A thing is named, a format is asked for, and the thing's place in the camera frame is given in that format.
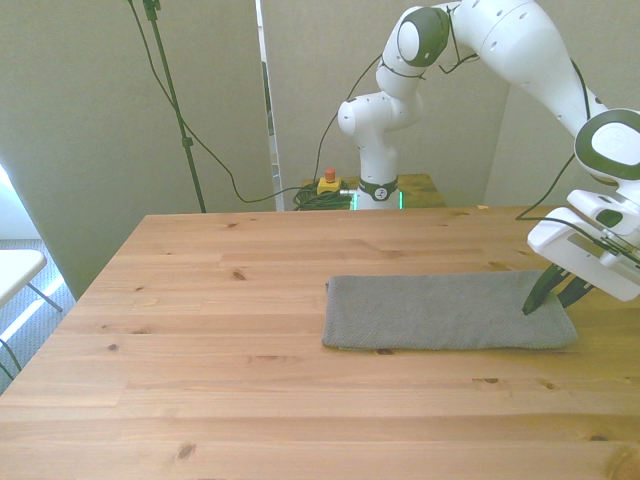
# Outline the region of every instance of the gray cloth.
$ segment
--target gray cloth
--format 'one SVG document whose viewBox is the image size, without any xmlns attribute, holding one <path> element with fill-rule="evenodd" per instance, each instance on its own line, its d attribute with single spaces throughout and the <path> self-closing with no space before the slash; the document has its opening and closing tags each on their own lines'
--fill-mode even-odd
<svg viewBox="0 0 640 480">
<path fill-rule="evenodd" d="M 522 313 L 541 273 L 332 277 L 322 342 L 364 350 L 570 344 L 578 335 L 555 295 L 530 315 Z"/>
</svg>

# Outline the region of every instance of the black cable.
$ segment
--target black cable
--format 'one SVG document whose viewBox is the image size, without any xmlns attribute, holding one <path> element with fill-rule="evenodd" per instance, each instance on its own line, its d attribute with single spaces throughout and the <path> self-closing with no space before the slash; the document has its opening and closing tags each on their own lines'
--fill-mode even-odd
<svg viewBox="0 0 640 480">
<path fill-rule="evenodd" d="M 456 49 L 456 57 L 458 57 L 458 63 L 456 63 L 453 66 L 453 68 L 451 68 L 450 70 L 445 70 L 444 68 L 442 68 L 442 65 L 438 65 L 440 70 L 442 70 L 442 72 L 445 75 L 449 75 L 451 72 L 453 72 L 460 65 L 462 65 L 463 63 L 466 63 L 468 60 L 471 60 L 472 58 L 480 58 L 477 53 L 472 53 L 471 55 L 468 55 L 468 56 L 464 57 L 463 59 L 460 58 L 460 51 L 458 50 L 458 40 L 456 39 L 456 32 L 453 29 L 453 20 L 451 19 L 451 14 L 455 11 L 456 8 L 458 8 L 458 7 L 455 7 L 452 10 L 449 7 L 447 7 L 447 15 L 449 17 L 449 26 L 451 28 L 451 38 L 453 38 L 453 46 Z"/>
<path fill-rule="evenodd" d="M 179 109 L 176 107 L 176 105 L 174 105 L 173 101 L 171 100 L 171 97 L 169 96 L 169 93 L 167 92 L 167 89 L 165 88 L 164 84 L 162 83 L 162 80 L 160 80 L 160 77 L 158 76 L 158 73 L 156 72 L 155 66 L 153 64 L 153 58 L 151 57 L 151 51 L 149 49 L 149 44 L 147 43 L 147 37 L 146 37 L 146 35 L 144 33 L 144 30 L 142 28 L 142 24 L 140 23 L 140 18 L 138 17 L 138 12 L 136 11 L 136 9 L 135 9 L 135 7 L 133 5 L 133 0 L 127 0 L 127 1 L 129 3 L 129 6 L 131 7 L 131 11 L 133 12 L 133 16 L 135 17 L 136 24 L 138 25 L 138 30 L 140 31 L 140 36 L 142 37 L 142 42 L 144 43 L 144 48 L 145 48 L 145 51 L 147 53 L 147 59 L 149 60 L 149 65 L 151 66 L 151 72 L 153 73 L 153 76 L 155 77 L 156 82 L 160 86 L 160 88 L 162 90 L 162 93 L 164 93 L 164 96 L 167 98 L 167 101 L 169 102 L 169 104 L 171 105 L 173 110 L 176 112 L 176 115 L 178 115 L 178 117 L 180 118 L 180 120 L 184 124 L 184 127 L 187 129 L 187 131 L 191 135 L 193 135 L 193 138 L 196 140 L 196 142 L 198 142 L 198 144 L 202 148 L 204 148 L 206 150 L 206 152 L 209 153 L 209 155 L 211 155 L 216 160 L 216 162 L 218 162 L 218 164 L 227 172 L 227 174 L 229 175 L 229 177 L 231 179 L 231 185 L 233 186 L 233 191 L 234 191 L 236 197 L 238 197 L 238 199 L 240 199 L 240 201 L 242 201 L 244 203 L 257 203 L 257 202 L 263 202 L 263 201 L 268 200 L 270 198 L 276 197 L 276 196 L 280 195 L 281 193 L 287 192 L 289 190 L 300 190 L 301 187 L 285 188 L 284 190 L 281 190 L 281 191 L 279 191 L 277 193 L 274 193 L 273 195 L 269 195 L 269 196 L 266 196 L 264 198 L 259 198 L 257 200 L 246 200 L 244 197 L 242 197 L 242 195 L 240 195 L 240 192 L 238 192 L 238 188 L 236 187 L 235 177 L 233 176 L 233 173 L 231 172 L 231 170 L 229 170 L 229 168 L 222 162 L 222 160 L 220 160 L 218 158 L 218 156 L 215 153 L 213 153 L 211 151 L 211 149 L 209 147 L 207 147 L 204 144 L 204 142 L 202 142 L 202 140 L 200 140 L 200 138 L 198 138 L 198 136 L 194 133 L 194 131 L 189 127 L 187 122 L 185 122 L 185 120 L 182 117 L 182 114 L 180 113 Z"/>
<path fill-rule="evenodd" d="M 9 344 L 7 342 L 5 342 L 4 340 L 2 340 L 1 338 L 0 338 L 0 344 L 2 344 L 2 346 L 7 349 L 7 352 L 9 353 L 9 356 L 11 357 L 11 360 L 13 360 L 13 363 L 15 364 L 16 368 L 18 369 L 18 372 L 21 372 L 22 371 L 22 367 L 20 366 L 20 362 L 18 362 L 18 359 L 16 358 L 15 354 L 13 353 L 13 350 L 11 350 L 11 347 L 9 346 Z"/>
<path fill-rule="evenodd" d="M 591 109 L 589 108 L 589 96 L 588 96 L 588 92 L 587 92 L 587 85 L 586 85 L 586 83 L 584 81 L 584 78 L 582 77 L 582 73 L 580 72 L 580 69 L 578 68 L 578 65 L 576 65 L 576 63 L 573 60 L 571 60 L 571 63 L 573 64 L 573 67 L 574 67 L 576 73 L 578 74 L 578 78 L 580 79 L 580 84 L 582 85 L 582 93 L 584 95 L 584 102 L 585 102 L 587 120 L 590 120 L 591 119 Z M 571 164 L 571 162 L 574 160 L 575 157 L 576 157 L 575 153 L 573 155 L 571 155 L 571 157 L 569 158 L 567 163 L 565 163 L 565 165 L 560 170 L 560 173 L 558 173 L 558 175 L 556 176 L 555 180 L 551 184 L 551 187 L 549 187 L 549 189 L 542 196 L 542 198 L 540 200 L 538 200 L 536 203 L 534 203 L 531 207 L 526 209 L 524 212 L 522 212 L 520 215 L 518 215 L 516 217 L 516 220 L 532 220 L 532 221 L 538 221 L 538 222 L 548 221 L 548 222 L 555 222 L 555 223 L 560 223 L 560 224 L 563 224 L 563 225 L 567 225 L 567 226 L 573 228 L 574 230 L 576 230 L 577 232 L 579 232 L 580 234 L 584 235 L 587 239 L 591 240 L 591 242 L 593 242 L 595 245 L 597 245 L 598 247 L 602 248 L 603 250 L 606 250 L 606 251 L 609 251 L 609 252 L 612 252 L 612 253 L 615 253 L 615 254 L 621 253 L 624 256 L 626 256 L 627 258 L 629 258 L 632 261 L 634 261 L 635 263 L 638 263 L 638 259 L 636 259 L 633 255 L 629 254 L 628 252 L 624 251 L 623 249 L 621 249 L 617 245 L 612 245 L 610 243 L 603 242 L 601 239 L 596 239 L 592 235 L 590 235 L 587 232 L 585 232 L 582 228 L 580 228 L 577 225 L 574 225 L 574 224 L 572 224 L 570 222 L 567 222 L 566 220 L 561 220 L 559 218 L 550 218 L 550 217 L 525 217 L 525 215 L 527 213 L 531 212 L 534 208 L 538 207 L 549 196 L 549 194 L 551 194 L 551 192 L 553 191 L 553 189 L 557 185 L 558 181 L 560 180 L 560 178 L 564 174 L 565 170 L 569 167 L 569 165 Z"/>
<path fill-rule="evenodd" d="M 2 365 L 2 363 L 0 363 L 0 370 L 2 370 L 7 377 L 9 377 L 9 380 L 11 380 L 11 381 L 15 380 L 13 378 L 13 375 L 11 375 L 11 373 L 9 373 L 9 370 L 7 370 L 7 368 L 4 365 Z"/>
<path fill-rule="evenodd" d="M 376 64 L 376 62 L 378 62 L 381 58 L 382 58 L 382 54 L 378 55 L 375 58 L 375 60 L 373 62 L 371 62 L 371 64 L 367 67 L 367 69 L 364 72 L 362 72 L 362 75 L 360 75 L 358 80 L 356 80 L 356 83 L 353 85 L 353 88 L 349 92 L 349 95 L 347 95 L 346 100 L 349 100 L 351 98 L 351 95 L 353 95 L 353 92 L 356 91 L 357 86 L 360 84 L 360 82 L 362 81 L 364 76 L 369 72 L 369 70 L 371 70 L 371 67 L 373 67 Z M 329 122 L 329 125 L 327 125 L 327 129 L 324 131 L 324 134 L 322 135 L 322 138 L 320 139 L 320 145 L 318 146 L 318 157 L 316 159 L 316 171 L 313 174 L 313 182 L 314 183 L 318 179 L 318 167 L 320 166 L 320 152 L 322 151 L 322 144 L 324 143 L 324 139 L 327 136 L 327 133 L 329 133 L 329 129 L 331 128 L 331 125 L 333 125 L 333 122 L 336 121 L 336 118 L 338 118 L 338 112 L 336 112 L 336 114 L 333 116 L 333 118 Z"/>
<path fill-rule="evenodd" d="M 295 211 L 298 210 L 337 210 L 351 204 L 351 195 L 341 195 L 337 192 L 324 192 L 318 195 L 318 182 L 305 185 L 296 194 L 293 203 L 296 205 Z M 347 182 L 340 183 L 341 189 L 348 189 Z"/>
</svg>

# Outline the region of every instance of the black pole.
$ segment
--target black pole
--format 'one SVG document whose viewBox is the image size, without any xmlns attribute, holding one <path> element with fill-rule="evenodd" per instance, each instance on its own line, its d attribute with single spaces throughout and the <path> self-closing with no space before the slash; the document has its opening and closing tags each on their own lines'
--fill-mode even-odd
<svg viewBox="0 0 640 480">
<path fill-rule="evenodd" d="M 171 73 L 169 72 L 169 64 L 167 63 L 167 57 L 164 53 L 164 47 L 162 46 L 162 39 L 160 38 L 160 31 L 158 30 L 158 15 L 156 10 L 160 10 L 159 0 L 142 0 L 144 3 L 144 10 L 147 13 L 147 19 L 151 22 L 153 27 L 153 33 L 156 37 L 156 43 L 158 44 L 158 51 L 160 52 L 160 58 L 162 59 L 162 66 L 164 68 L 164 74 L 167 77 L 167 84 L 169 86 L 169 92 L 171 93 L 171 101 L 173 108 L 178 118 L 178 126 L 180 127 L 180 133 L 182 134 L 182 146 L 187 153 L 187 161 L 189 162 L 189 169 L 191 170 L 191 177 L 193 178 L 193 186 L 196 189 L 196 195 L 198 196 L 198 203 L 200 204 L 200 211 L 207 213 L 207 209 L 204 205 L 204 198 L 202 198 L 202 190 L 200 189 L 200 181 L 198 180 L 198 174 L 196 172 L 196 165 L 193 161 L 193 155 L 191 154 L 191 147 L 193 146 L 193 139 L 187 136 L 187 132 L 184 128 L 184 120 L 182 120 L 182 114 L 180 113 L 180 107 L 178 106 L 178 98 L 176 97 L 176 91 L 173 88 L 173 81 L 171 80 Z"/>
</svg>

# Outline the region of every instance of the wood grain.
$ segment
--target wood grain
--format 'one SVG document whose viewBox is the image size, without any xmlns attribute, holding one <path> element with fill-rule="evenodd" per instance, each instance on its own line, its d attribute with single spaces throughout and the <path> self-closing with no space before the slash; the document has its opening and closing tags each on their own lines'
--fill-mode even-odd
<svg viewBox="0 0 640 480">
<path fill-rule="evenodd" d="M 638 300 L 555 350 L 320 342 L 332 275 L 545 268 L 520 210 L 145 218 L 0 397 L 0 478 L 640 479 Z"/>
</svg>

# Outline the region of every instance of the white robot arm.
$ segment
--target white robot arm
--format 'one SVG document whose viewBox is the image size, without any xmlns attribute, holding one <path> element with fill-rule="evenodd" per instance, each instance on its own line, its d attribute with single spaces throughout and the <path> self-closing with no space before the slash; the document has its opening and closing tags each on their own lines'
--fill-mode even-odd
<svg viewBox="0 0 640 480">
<path fill-rule="evenodd" d="M 593 286 L 627 301 L 640 294 L 640 114 L 609 110 L 584 85 L 553 22 L 533 0 L 462 0 L 407 10 L 376 73 L 381 92 L 343 103 L 338 120 L 360 148 L 360 208 L 397 208 L 397 154 L 386 131 L 418 121 L 420 76 L 434 64 L 477 54 L 494 72 L 540 101 L 575 137 L 575 154 L 615 194 L 576 190 L 552 211 L 529 245 L 553 265 L 523 308 L 535 310 L 569 273 L 568 306 Z"/>
</svg>

